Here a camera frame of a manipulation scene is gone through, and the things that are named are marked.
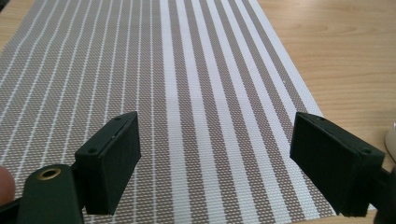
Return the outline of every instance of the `white stripe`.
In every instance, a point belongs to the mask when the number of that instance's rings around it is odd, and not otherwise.
[[[231,52],[231,47],[228,41],[224,41],[227,39],[227,36],[221,24],[219,14],[216,11],[216,6],[212,0],[207,1],[207,3],[209,6],[210,14],[213,18],[214,25],[216,27],[216,30],[218,31],[219,42],[221,44],[224,57],[226,59],[228,70],[230,71],[230,73],[232,71],[237,71],[235,67],[233,53]],[[213,60],[213,62],[215,62],[215,59],[211,54],[208,54],[207,56],[208,60]],[[219,72],[209,72],[209,74],[211,74],[210,78],[212,82],[213,93],[215,95],[216,105],[218,111],[220,111],[220,125],[223,131],[227,154],[231,165],[233,182],[235,184],[236,195],[240,204],[242,219],[246,223],[259,223],[256,207],[254,205],[252,193],[250,191],[250,185],[248,184],[248,177],[245,170],[245,165],[242,161],[240,148],[236,139],[233,120],[231,119],[230,111],[224,95],[224,90],[222,88],[222,83],[219,78]]]
[[[192,115],[196,130],[195,132],[204,182],[208,218],[210,223],[225,223],[226,219],[221,199],[219,180],[217,173],[214,172],[216,171],[216,164],[213,156],[210,134],[207,127],[204,100],[201,87],[199,85],[197,67],[194,60],[195,56],[191,43],[190,28],[183,1],[178,1],[177,12],[180,19],[180,33],[183,44],[184,58],[188,59],[185,60],[187,70],[186,72],[189,82]],[[205,24],[204,18],[197,18],[197,23]]]
[[[137,40],[137,68],[136,68],[136,111],[139,112],[139,97],[140,97],[140,59],[141,59],[141,45],[142,45],[142,13],[143,1],[140,1],[139,8],[139,37]],[[137,173],[139,172],[138,166],[134,168],[134,223],[137,222]]]
[[[75,119],[75,117],[76,117],[76,112],[77,112],[77,107],[78,107],[79,96],[80,96],[80,94],[81,94],[82,84],[83,84],[83,82],[84,82],[84,77],[85,77],[84,75],[85,75],[85,71],[86,71],[86,69],[87,69],[88,60],[89,60],[90,54],[91,54],[92,41],[93,41],[93,37],[95,36],[95,33],[96,33],[96,25],[97,25],[97,22],[98,22],[98,19],[99,19],[100,11],[101,11],[101,9],[102,9],[102,3],[103,3],[103,1],[100,1],[100,3],[99,3],[99,8],[98,8],[98,10],[97,10],[97,12],[96,12],[95,21],[94,21],[93,29],[92,29],[92,35],[91,35],[91,38],[90,38],[90,43],[88,44],[87,54],[85,55],[84,65],[83,65],[83,67],[82,67],[82,72],[81,72],[81,74],[80,74],[80,79],[79,79],[79,84],[78,84],[78,90],[77,90],[76,101],[75,101],[75,104],[74,104],[74,107],[73,107],[73,112],[72,112],[72,117],[71,117],[70,122],[69,122],[69,127],[68,127],[68,129],[67,129],[66,140],[65,140],[65,142],[64,142],[64,150],[63,150],[63,152],[62,152],[62,157],[61,157],[61,163],[64,162],[64,158],[65,158],[65,156],[66,156],[66,152],[67,152],[67,149],[68,149],[68,146],[69,146],[70,134],[71,134],[71,132],[72,132],[73,124],[74,124],[74,119]],[[71,63],[70,66],[69,66],[68,73],[71,72],[71,70],[72,70],[72,65],[73,65],[73,64]]]
[[[55,39],[55,36],[58,35],[59,27],[60,27],[62,21],[64,20],[64,14],[65,14],[65,12],[66,12],[67,9],[68,9],[69,4],[70,4],[70,0],[67,1],[66,6],[64,7],[64,12],[62,13],[61,18],[58,20],[58,23],[56,24],[56,29],[55,29],[55,31],[54,31],[54,33],[53,33],[53,36],[52,36],[51,39],[49,40],[49,43],[48,43],[47,48],[46,48],[46,51],[44,52],[43,59],[42,59],[42,61],[41,61],[41,63],[40,63],[40,67],[38,68],[37,76],[35,77],[34,86],[32,87],[32,89],[31,89],[31,91],[30,91],[29,93],[31,93],[31,92],[34,91],[35,84],[36,84],[36,82],[38,81],[38,78],[39,78],[40,75],[41,75],[41,72],[42,72],[42,70],[43,70],[44,64],[45,64],[46,59],[47,59],[47,55],[48,55],[48,53],[49,53],[49,51],[50,51],[50,47],[52,46],[52,42],[53,42],[53,40]],[[74,13],[74,15],[73,15],[73,20],[74,20],[76,14],[77,14],[78,7],[79,7],[79,2],[78,2],[78,6],[76,7],[75,13]],[[69,23],[69,29],[67,30],[67,31],[68,31],[67,37],[68,37],[69,32],[70,32],[71,24],[73,24],[73,22],[70,22],[70,23]],[[32,131],[30,131],[31,134],[30,134],[30,136],[29,136],[29,140],[27,141],[25,150],[23,151],[23,155],[22,155],[21,160],[20,160],[20,165],[18,166],[17,173],[15,174],[15,184],[18,184],[18,181],[19,181],[19,179],[20,179],[21,170],[22,170],[23,165],[24,165],[24,163],[25,163],[25,160],[26,160],[27,154],[28,154],[28,152],[29,152],[30,146],[32,145],[33,139],[34,139],[34,137],[35,137],[35,129],[37,128],[38,122],[39,122],[40,119],[41,119],[41,113],[43,112],[43,110],[44,110],[44,105],[45,105],[46,102],[47,102],[47,98],[48,98],[49,93],[50,93],[50,88],[52,87],[53,79],[55,79],[55,75],[56,75],[56,73],[52,73],[52,75],[51,75],[51,77],[50,77],[49,84],[48,84],[47,89],[46,89],[46,93],[45,93],[45,95],[44,95],[43,100],[41,101],[41,105],[40,105],[40,108],[39,108],[39,110],[38,110],[37,116],[35,117],[35,124],[33,125]],[[24,105],[28,105],[28,104],[29,104],[29,100],[26,99],[26,101],[24,102]]]
[[[264,113],[266,117],[268,118],[269,124],[271,126],[271,130],[273,133],[276,133],[276,144],[279,146],[279,151],[282,156],[282,160],[285,163],[286,170],[288,171],[290,181],[293,185],[293,187],[297,190],[295,190],[295,193],[297,195],[297,198],[300,202],[300,205],[303,209],[305,217],[318,217],[318,213],[313,211],[312,209],[316,209],[315,204],[310,197],[309,190],[305,184],[304,178],[295,162],[293,162],[290,159],[289,156],[289,142],[287,140],[287,137],[285,133],[283,132],[283,129],[281,127],[280,121],[278,119],[278,116],[276,115],[274,105],[268,95],[268,91],[265,89],[265,86],[262,82],[262,78],[260,76],[260,72],[257,70],[257,66],[254,63],[253,57],[250,54],[250,51],[248,50],[248,45],[245,42],[245,38],[238,26],[238,23],[235,19],[235,17],[232,14],[232,9],[230,6],[226,3],[224,3],[224,8],[226,9],[226,13],[229,17],[230,24],[232,26],[233,32],[235,34],[236,40],[238,42],[238,46],[241,49],[241,52],[243,54],[243,57],[245,59],[245,62],[247,63],[247,69],[249,71],[250,76],[253,79],[253,84],[256,88],[256,92],[259,95],[259,98],[262,102],[262,108],[264,109]],[[252,133],[251,138],[253,136],[260,134],[259,129],[257,130],[257,133]]]
[[[114,72],[114,62],[116,61],[116,52],[117,52],[117,43],[119,40],[119,30],[120,30],[120,18],[121,18],[121,9],[122,9],[122,4],[123,1],[120,0],[120,7],[119,7],[119,17],[117,19],[117,29],[116,29],[116,37],[114,38],[114,49],[113,49],[113,56],[111,58],[111,65],[110,65],[110,78],[108,81],[108,86],[107,86],[107,98],[106,98],[106,107],[105,107],[105,117],[104,117],[104,123],[107,122],[107,110],[108,110],[108,103],[110,101],[110,93],[111,93],[111,85],[112,85],[112,80],[113,80],[113,72]],[[117,223],[117,215],[113,216],[111,218],[111,223]]]
[[[87,125],[85,126],[85,133],[84,133],[84,142],[86,142],[88,140],[88,133],[90,130],[90,126],[91,126],[91,116],[92,116],[92,111],[93,111],[93,105],[95,102],[95,96],[96,96],[96,88],[97,88],[97,84],[98,84],[98,79],[99,79],[99,75],[100,75],[100,69],[102,67],[102,60],[103,60],[103,52],[105,49],[105,43],[106,43],[106,38],[107,38],[107,34],[108,34],[108,21],[110,19],[110,15],[111,15],[111,8],[113,8],[113,1],[110,1],[110,7],[108,8],[108,12],[107,12],[107,18],[106,18],[106,25],[105,25],[105,31],[104,31],[104,36],[102,39],[102,45],[100,47],[100,53],[99,53],[99,61],[96,67],[96,75],[95,75],[95,81],[93,82],[93,91],[92,91],[92,97],[91,97],[91,102],[90,102],[90,109],[88,111],[88,118],[87,118]]]
[[[125,90],[126,90],[126,75],[128,72],[128,62],[129,62],[129,44],[131,38],[131,18],[132,18],[132,9],[133,9],[133,1],[130,1],[129,5],[129,16],[128,16],[128,34],[126,37],[126,50],[125,50],[125,60],[124,60],[124,68],[123,68],[123,80],[122,80],[122,94],[121,94],[121,109],[120,113],[124,113],[124,105],[125,105]]]
[[[155,123],[155,117],[154,117],[154,71],[153,71],[153,43],[152,43],[152,0],[149,1],[150,4],[150,27],[149,27],[149,33],[150,33],[150,39],[149,39],[149,46],[150,46],[150,100],[151,100],[151,151],[152,151],[152,156],[151,156],[151,162],[152,162],[152,192],[153,192],[153,221],[154,223],[158,222],[157,219],[157,181],[156,181],[156,151],[155,151],[155,129],[154,129],[154,123]]]
[[[9,66],[8,66],[8,68],[7,68],[7,71],[3,74],[3,77],[2,77],[2,79],[1,79],[1,81],[0,81],[0,89],[2,88],[4,81],[6,80],[6,78],[7,78],[8,75],[9,75],[9,71],[11,70],[12,66],[14,65],[14,63],[15,63],[15,61],[16,61],[16,58],[17,58],[17,56],[18,56],[18,53],[20,52],[20,49],[21,49],[21,47],[22,47],[22,45],[23,45],[24,42],[26,41],[27,37],[30,36],[30,33],[31,33],[33,30],[36,30],[36,29],[37,29],[37,28],[35,27],[35,23],[37,22],[37,19],[38,19],[39,16],[41,15],[41,12],[43,11],[44,6],[45,6],[46,4],[47,4],[47,1],[45,1],[45,2],[41,5],[41,8],[40,8],[40,9],[38,10],[38,12],[35,14],[35,18],[33,19],[32,24],[30,24],[29,30],[28,30],[27,33],[24,35],[24,37],[23,37],[23,39],[21,40],[21,42],[18,43],[18,46],[17,46],[17,48],[15,49],[14,55],[12,56],[12,59],[11,59],[11,62],[9,63]]]
[[[14,96],[15,96],[17,90],[18,90],[18,87],[21,85],[21,81],[22,81],[22,79],[23,79],[23,77],[24,77],[24,75],[25,75],[25,73],[26,73],[26,71],[27,71],[27,67],[29,66],[29,62],[30,62],[30,60],[31,60],[31,58],[32,58],[32,55],[33,55],[34,51],[35,51],[35,46],[37,45],[38,41],[41,39],[41,37],[42,37],[43,34],[45,33],[45,31],[46,31],[46,29],[47,29],[47,26],[48,26],[49,22],[51,21],[50,18],[52,18],[53,12],[55,11],[55,8],[58,6],[58,3],[59,3],[59,2],[56,2],[56,5],[52,8],[52,11],[51,11],[50,14],[49,14],[49,18],[47,19],[46,24],[44,25],[43,31],[41,32],[40,36],[37,38],[37,40],[35,41],[35,43],[34,43],[33,46],[32,46],[32,51],[30,51],[29,56],[28,56],[28,59],[27,59],[27,62],[28,62],[28,63],[26,63],[25,66],[23,67],[23,69],[22,69],[22,71],[21,71],[21,76],[20,76],[20,78],[18,79],[17,85],[15,86],[13,92],[11,93],[11,96],[10,96],[9,99],[8,99],[8,102],[7,102],[7,104],[6,104],[6,107],[4,108],[3,113],[2,113],[2,115],[1,115],[1,117],[0,117],[0,124],[1,124],[1,122],[3,121],[3,118],[4,118],[4,116],[6,115],[7,110],[8,110],[8,108],[9,108],[9,106],[11,105],[11,102],[12,102],[13,99],[14,99]],[[14,141],[15,135],[17,134],[17,131],[18,131],[19,127],[20,127],[20,124],[21,124],[23,115],[24,115],[24,113],[25,113],[25,111],[26,111],[26,108],[27,108],[27,106],[28,106],[29,100],[30,100],[30,98],[32,97],[33,91],[34,91],[34,89],[35,89],[35,84],[37,83],[39,77],[40,77],[40,74],[37,74],[37,75],[35,76],[35,80],[33,81],[32,87],[30,88],[29,93],[28,93],[28,95],[27,95],[27,97],[26,97],[26,100],[25,100],[25,102],[24,102],[24,104],[23,104],[23,108],[22,108],[22,110],[21,110],[21,112],[20,112],[20,115],[19,115],[18,120],[17,120],[17,122],[16,122],[16,125],[15,125],[15,127],[14,127],[14,130],[12,131],[12,134],[11,134],[11,136],[10,136],[9,139],[8,139],[8,143],[7,143],[7,146],[6,146],[6,149],[5,149],[4,153],[3,153],[3,155],[2,155],[2,158],[1,158],[1,160],[0,160],[0,164],[3,164],[3,163],[4,163],[4,161],[5,161],[6,157],[7,157],[7,154],[8,154],[8,152],[9,152],[11,146],[12,146],[12,142]]]
[[[265,33],[267,33],[268,38],[270,39],[274,49],[279,56],[283,66],[285,67],[286,71],[289,74],[291,82],[293,83],[294,87],[296,88],[297,92],[301,96],[301,99],[304,102],[305,108],[307,109],[308,113],[315,114],[318,116],[322,116],[317,103],[314,100],[309,89],[306,87],[303,79],[301,78],[297,68],[294,66],[294,63],[291,61],[289,54],[286,52],[285,47],[283,47],[282,43],[279,40],[274,28],[272,27],[271,23],[268,21],[267,17],[265,16],[262,8],[260,7],[257,0],[249,0],[254,12],[256,13],[257,18],[262,24]]]
[[[87,19],[88,12],[89,12],[89,10],[91,9],[91,2],[92,2],[92,0],[90,1],[89,6],[88,6],[88,9],[87,9],[86,12],[85,12],[84,21]],[[63,102],[63,100],[64,100],[64,93],[65,93],[65,90],[66,90],[66,87],[67,87],[67,84],[68,84],[68,81],[69,81],[69,78],[70,78],[71,68],[72,68],[72,66],[73,66],[73,62],[74,62],[75,57],[76,57],[76,52],[77,52],[77,49],[78,49],[79,41],[80,41],[80,39],[81,39],[81,36],[82,36],[83,30],[84,30],[84,27],[85,27],[85,22],[82,23],[82,27],[81,27],[80,32],[79,32],[79,34],[78,34],[78,39],[77,39],[77,41],[76,41],[76,46],[74,47],[74,51],[73,51],[73,54],[72,54],[72,60],[70,61],[69,68],[68,68],[68,70],[67,70],[66,80],[64,81],[64,87],[63,87],[63,89],[62,89],[61,97],[60,97],[60,99],[59,99],[59,101],[58,101],[58,104],[57,104],[57,106],[56,106],[55,116],[54,116],[54,118],[53,118],[53,120],[52,120],[52,124],[51,124],[51,127],[50,127],[50,129],[49,129],[49,136],[48,136],[48,138],[47,138],[47,143],[46,143],[46,145],[45,145],[45,147],[44,147],[43,156],[41,157],[40,167],[43,167],[43,166],[44,166],[44,162],[45,162],[45,160],[46,160],[46,158],[47,158],[47,153],[48,153],[49,148],[50,148],[50,140],[52,139],[53,131],[55,130],[56,121],[58,120],[58,116],[59,116],[59,112],[60,112],[60,109],[61,109],[61,105],[62,105],[62,102]],[[63,51],[64,45],[66,44],[66,40],[68,39],[68,37],[69,37],[69,35],[70,35],[70,30],[71,30],[71,26],[69,26],[69,29],[67,30],[67,36],[66,36],[66,38],[64,39],[64,42],[63,42],[62,45],[61,45],[61,49],[60,49],[59,52],[58,52],[57,61],[56,61],[56,63],[55,63],[55,67],[54,67],[53,70],[52,70],[52,73],[53,73],[53,74],[56,74],[57,71],[58,71],[59,63],[60,63],[60,61],[61,61],[61,59],[62,59],[62,54],[63,54],[63,52],[64,52],[64,51]]]
[[[168,1],[161,1],[163,33],[163,71],[165,79],[166,118],[168,123],[169,159],[171,166],[172,198],[175,223],[191,223],[190,197],[181,133],[180,109],[172,45]]]

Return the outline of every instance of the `screw hole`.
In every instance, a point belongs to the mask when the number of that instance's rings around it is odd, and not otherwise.
[[[61,169],[59,168],[50,168],[48,170],[45,170],[41,172],[37,179],[39,180],[49,180],[54,178],[55,176],[59,175],[61,173]]]
[[[97,149],[96,148],[90,148],[90,150],[88,150],[88,153],[95,153],[97,151]]]
[[[364,148],[361,150],[361,152],[362,152],[363,154],[369,155],[369,154],[371,154],[373,151],[370,150],[370,148],[364,147]]]

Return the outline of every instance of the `brass insert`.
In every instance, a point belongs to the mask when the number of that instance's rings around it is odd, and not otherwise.
[[[54,177],[56,177],[57,175],[59,175],[61,173],[61,169],[59,168],[49,168],[47,170],[44,170],[43,172],[41,172],[37,179],[39,180],[49,180],[52,179]]]

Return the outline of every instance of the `wooden table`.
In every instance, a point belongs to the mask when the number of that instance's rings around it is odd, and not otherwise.
[[[259,0],[324,116],[386,151],[396,120],[396,2]],[[33,0],[11,0],[0,13],[0,50]],[[395,165],[387,155],[384,168]],[[373,223],[328,217],[305,223]]]

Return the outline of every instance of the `striped fabric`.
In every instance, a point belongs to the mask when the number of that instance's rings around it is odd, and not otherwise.
[[[0,164],[17,196],[136,110],[143,157],[116,215],[87,223],[333,214],[289,159],[295,112],[320,111],[256,0],[35,0],[0,74]]]

